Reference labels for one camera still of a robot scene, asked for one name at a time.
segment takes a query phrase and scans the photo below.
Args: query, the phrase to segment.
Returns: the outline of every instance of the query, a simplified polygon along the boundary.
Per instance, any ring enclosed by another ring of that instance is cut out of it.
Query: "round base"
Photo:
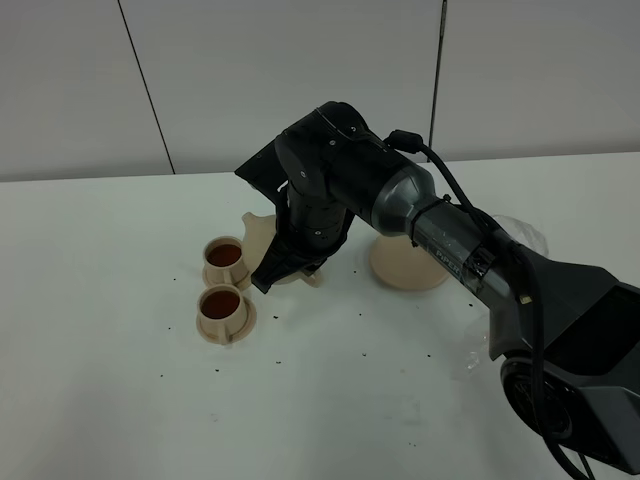
[[[244,337],[246,337],[247,335],[249,335],[249,333],[251,333],[251,330],[253,330],[253,327],[255,327],[256,325],[256,317],[257,317],[256,306],[248,298],[244,299],[244,303],[247,306],[247,321],[239,331],[229,336],[230,344],[238,342],[242,340]],[[200,334],[200,336],[204,338],[207,342],[217,343],[218,345],[220,344],[220,340],[218,339],[217,335],[208,335],[207,333],[205,333],[204,330],[202,330],[202,325],[200,325],[199,318],[196,319],[196,327],[198,329],[198,333]]]
[[[369,253],[369,265],[386,285],[400,290],[430,290],[443,283],[449,274],[421,248],[414,248],[406,235],[379,236]]]

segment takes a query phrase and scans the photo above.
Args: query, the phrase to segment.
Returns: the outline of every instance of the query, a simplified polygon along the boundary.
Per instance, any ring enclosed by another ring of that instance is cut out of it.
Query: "tabletop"
[[[450,168],[551,258],[640,284],[640,154]],[[205,342],[202,249],[242,238],[248,211],[273,213],[230,173],[0,184],[0,479],[568,478],[508,405],[500,361],[467,369],[486,308],[453,279],[381,286],[360,220],[320,288],[251,287],[255,329]]]

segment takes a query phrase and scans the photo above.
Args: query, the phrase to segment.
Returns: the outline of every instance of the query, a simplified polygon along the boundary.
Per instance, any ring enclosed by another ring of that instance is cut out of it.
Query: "white wall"
[[[451,0],[434,148],[448,159],[640,150],[640,2]]]
[[[232,170],[316,106],[429,131],[440,0],[123,0],[176,171]]]
[[[171,172],[115,0],[4,0],[0,65],[0,181]]]

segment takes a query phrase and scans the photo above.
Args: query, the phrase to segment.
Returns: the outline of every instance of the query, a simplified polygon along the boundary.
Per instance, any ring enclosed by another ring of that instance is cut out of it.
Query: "brown liquid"
[[[207,255],[207,262],[216,267],[233,265],[242,256],[242,250],[237,245],[220,245]]]
[[[202,303],[202,314],[207,318],[218,320],[227,318],[240,305],[238,295],[233,292],[215,292]]]

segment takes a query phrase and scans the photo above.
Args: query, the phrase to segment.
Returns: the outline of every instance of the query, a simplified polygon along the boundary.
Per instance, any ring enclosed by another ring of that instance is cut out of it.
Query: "cup handle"
[[[226,283],[227,285],[233,285],[233,277],[231,276],[231,270],[229,269],[223,270],[222,278],[224,279],[224,283]]]
[[[227,345],[229,343],[229,335],[227,335],[227,327],[223,322],[218,323],[218,340],[220,345]]]

